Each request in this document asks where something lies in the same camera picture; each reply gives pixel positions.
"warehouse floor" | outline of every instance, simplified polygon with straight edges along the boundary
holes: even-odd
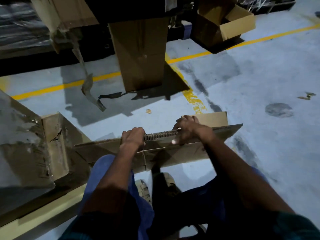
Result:
[[[316,11],[320,0],[298,0],[290,11],[258,15],[257,28],[241,36],[245,45],[215,55],[199,55],[206,50],[192,40],[168,42],[167,60],[192,93],[182,92],[186,86],[167,67],[165,86],[102,99],[106,107],[102,113],[86,100],[80,86],[59,86],[84,78],[78,64],[11,75],[5,78],[6,92],[39,115],[59,111],[91,140],[120,137],[123,130],[135,126],[146,133],[166,131],[185,114],[227,111],[230,125],[243,123],[227,144],[260,169],[297,213],[320,228],[320,19]],[[115,56],[86,66],[99,80],[91,91],[95,97],[124,92]],[[305,92],[316,96],[299,99]],[[208,159],[162,171],[169,172],[182,191],[216,175]],[[135,177],[151,188],[150,172]],[[41,239],[57,239],[66,226]],[[191,231],[185,229],[181,235]]]

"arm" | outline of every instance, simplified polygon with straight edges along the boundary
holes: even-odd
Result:
[[[183,144],[190,137],[198,137],[217,174],[224,174],[230,179],[246,208],[294,213],[262,177],[216,137],[210,127],[200,125],[196,117],[185,115],[174,126],[174,129],[178,128],[182,130],[181,135],[172,143]]]
[[[141,127],[135,127],[122,133],[119,152],[86,202],[82,213],[98,211],[114,214],[117,219],[121,218],[127,196],[132,160],[139,147],[144,144],[144,134]]]

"forearm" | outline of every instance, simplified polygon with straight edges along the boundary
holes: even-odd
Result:
[[[203,143],[217,174],[223,173],[230,179],[245,207],[293,213],[273,188],[223,141],[213,136]]]
[[[126,201],[132,160],[137,145],[124,143],[106,174],[83,207],[82,213],[100,211],[115,214],[122,210]]]

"hand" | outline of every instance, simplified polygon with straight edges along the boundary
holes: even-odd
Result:
[[[137,146],[137,149],[143,146],[145,143],[143,141],[143,136],[145,131],[142,127],[134,127],[132,130],[122,132],[121,144],[131,144]]]
[[[195,116],[184,115],[178,119],[173,130],[177,130],[178,128],[181,128],[181,132],[178,137],[172,140],[172,144],[183,145],[195,137],[206,143],[215,137],[213,130],[206,125],[199,124],[199,120]]]

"gray floor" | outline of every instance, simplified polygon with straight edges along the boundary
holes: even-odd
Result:
[[[320,0],[298,0],[290,11],[257,16],[257,28],[242,38],[249,41],[319,24],[315,11],[320,11]],[[320,30],[312,29],[176,63],[206,106],[204,112],[227,111],[229,124],[243,123],[227,144],[259,168],[281,197],[318,227],[319,37]],[[171,58],[203,51],[192,40],[167,43]],[[88,62],[87,67],[94,76],[119,71],[115,56]],[[17,74],[10,76],[7,92],[17,95],[80,79],[83,75],[78,65]],[[120,77],[96,82],[92,89],[96,97],[121,91],[124,89]],[[156,91],[155,97],[127,94],[104,99],[104,113],[86,101],[80,87],[30,97],[21,103],[39,115],[59,111],[96,140],[119,137],[123,130],[134,126],[144,127],[147,133],[170,130],[181,115],[194,114],[192,104],[178,91]],[[305,96],[305,92],[317,95],[310,101],[297,98]],[[201,186],[216,175],[208,159],[163,168],[163,172],[170,173],[182,191]],[[144,179],[151,188],[149,172],[136,174],[136,179]],[[57,239],[66,225],[42,237]],[[193,231],[185,229],[181,235]]]

